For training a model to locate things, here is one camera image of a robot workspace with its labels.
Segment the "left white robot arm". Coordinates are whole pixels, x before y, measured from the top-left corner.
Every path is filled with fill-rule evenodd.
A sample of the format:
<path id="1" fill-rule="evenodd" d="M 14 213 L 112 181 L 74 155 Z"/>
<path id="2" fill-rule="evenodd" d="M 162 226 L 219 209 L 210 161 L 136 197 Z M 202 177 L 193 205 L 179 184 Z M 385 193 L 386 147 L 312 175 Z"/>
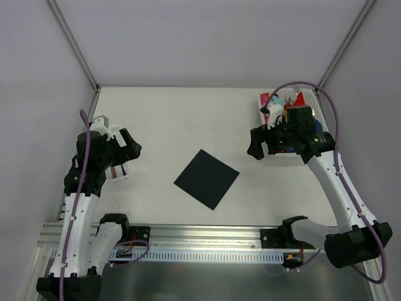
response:
<path id="1" fill-rule="evenodd" d="M 45 300 L 98 300 L 110 252 L 131 237 L 128 217 L 122 213 L 105 214 L 93 241 L 90 233 L 107 169 L 139 158 L 141 145 L 125 128 L 111 133 L 97 129 L 81 133 L 76 150 L 64 178 L 65 217 L 58 251 L 48 276 L 36 284 Z"/>

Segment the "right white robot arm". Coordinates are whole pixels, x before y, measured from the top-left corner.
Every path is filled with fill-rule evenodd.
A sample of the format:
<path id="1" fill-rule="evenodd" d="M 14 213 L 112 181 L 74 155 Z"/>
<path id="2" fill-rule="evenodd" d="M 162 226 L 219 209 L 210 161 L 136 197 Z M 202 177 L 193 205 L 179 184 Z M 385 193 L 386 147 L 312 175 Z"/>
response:
<path id="1" fill-rule="evenodd" d="M 392 236 L 387 222 L 380 223 L 356 192 L 335 149 L 329 132 L 317 132 L 309 106 L 284 108 L 273 103 L 261 109 L 268 122 L 250 131 L 247 150 L 257 160 L 264 158 L 263 145 L 270 155 L 292 149 L 317 178 L 336 220 L 336 228 L 314 223 L 306 216 L 283 220 L 269 241 L 288 248 L 308 243 L 325 251 L 337 268 L 381 258 Z"/>

